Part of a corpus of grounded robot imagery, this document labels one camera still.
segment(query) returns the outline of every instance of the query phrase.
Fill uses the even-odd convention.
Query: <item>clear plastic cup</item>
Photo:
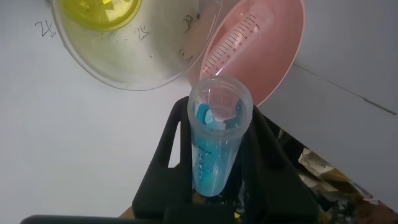
[[[224,189],[252,111],[249,90],[234,78],[210,77],[192,89],[188,118],[193,184],[199,194],[211,197]]]

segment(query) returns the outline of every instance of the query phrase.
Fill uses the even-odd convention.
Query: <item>black holder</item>
[[[185,97],[174,105],[132,209],[137,218],[164,219],[164,223],[183,223],[178,222],[180,219],[196,223],[198,216],[200,223],[227,223],[228,220],[234,223],[233,208],[227,205],[192,205],[192,145],[187,103],[188,97]],[[168,168],[178,122],[181,122],[180,163]],[[233,189],[235,177],[239,177],[238,182],[244,187],[243,220],[246,223],[317,222],[316,202],[257,107],[253,109],[251,124],[244,134],[226,189]],[[210,206],[214,212],[200,211]],[[170,210],[180,212],[168,213]],[[222,215],[225,215],[223,221],[215,222]]]

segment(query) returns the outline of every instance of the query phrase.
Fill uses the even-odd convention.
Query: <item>handwritten number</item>
[[[44,37],[48,32],[50,32],[50,36],[54,37],[55,34],[57,34],[57,32],[52,32],[51,31],[51,27],[52,27],[52,22],[50,23],[50,25],[48,24],[47,20],[45,20],[45,25],[47,26],[47,31],[44,32],[44,28],[43,28],[43,23],[42,22],[36,22],[35,26],[37,26],[37,24],[40,24],[41,28],[42,28],[42,37]]]
[[[186,15],[186,16],[185,16],[185,19],[183,19],[182,21],[184,21],[184,22],[187,23],[187,29],[186,29],[185,32],[184,32],[184,33],[186,33],[186,32],[188,32],[188,30],[190,30],[191,27],[192,27],[193,17],[190,16],[190,15]]]
[[[140,41],[144,40],[144,38],[147,37],[150,34],[150,32],[149,31],[145,31],[145,29],[146,29],[146,26],[144,26],[144,27],[139,26],[139,28],[135,29],[135,31],[134,31],[134,33],[138,32],[138,39]]]

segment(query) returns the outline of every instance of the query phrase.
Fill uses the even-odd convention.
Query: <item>yellow plastic lid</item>
[[[65,14],[79,25],[97,31],[112,31],[127,25],[142,0],[63,0]]]

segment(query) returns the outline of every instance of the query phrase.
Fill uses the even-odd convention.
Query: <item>blue liquid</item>
[[[235,119],[219,122],[207,104],[201,104],[197,119],[213,129],[228,129],[236,126]],[[193,184],[196,191],[204,196],[219,194],[231,172],[242,137],[237,139],[209,139],[192,129]]]

